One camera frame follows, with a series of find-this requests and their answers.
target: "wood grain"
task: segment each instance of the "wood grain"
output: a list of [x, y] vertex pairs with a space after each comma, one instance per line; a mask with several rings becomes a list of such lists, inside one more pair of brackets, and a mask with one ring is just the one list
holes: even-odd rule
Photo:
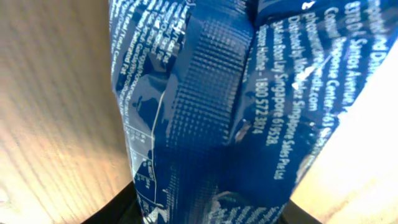
[[[0, 10], [0, 223], [80, 223], [131, 181], [108, 3], [5, 0]], [[367, 100], [384, 110], [351, 118], [363, 132], [336, 133], [292, 196], [323, 223], [398, 223], [397, 131], [385, 131], [398, 126], [397, 81], [380, 84], [390, 98]]]

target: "plastic wrapper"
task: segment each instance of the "plastic wrapper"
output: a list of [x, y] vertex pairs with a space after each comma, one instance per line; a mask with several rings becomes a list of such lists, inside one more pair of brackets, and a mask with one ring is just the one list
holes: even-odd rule
[[395, 0], [309, 2], [110, 2], [144, 222], [277, 220], [398, 35]]

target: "crinkled plastic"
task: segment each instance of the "crinkled plastic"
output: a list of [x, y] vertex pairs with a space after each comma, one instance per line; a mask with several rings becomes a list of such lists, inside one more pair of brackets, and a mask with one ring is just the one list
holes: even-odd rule
[[112, 85], [146, 223], [274, 223], [387, 56], [396, 0], [114, 0]]

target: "blue packaging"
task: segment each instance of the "blue packaging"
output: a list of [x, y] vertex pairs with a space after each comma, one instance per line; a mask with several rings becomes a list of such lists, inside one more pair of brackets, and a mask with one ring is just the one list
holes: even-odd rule
[[110, 2], [145, 223], [277, 220], [398, 35], [397, 1], [306, 2]]

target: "brown wood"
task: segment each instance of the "brown wood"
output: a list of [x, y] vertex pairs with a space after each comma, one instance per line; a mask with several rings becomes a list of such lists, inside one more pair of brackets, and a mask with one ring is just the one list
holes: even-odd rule
[[[4, 0], [0, 10], [0, 223], [80, 223], [131, 181], [111, 93], [108, 3]], [[292, 197], [320, 221], [398, 223], [396, 156], [377, 141], [379, 153], [363, 150], [363, 136], [374, 137], [326, 148]]]

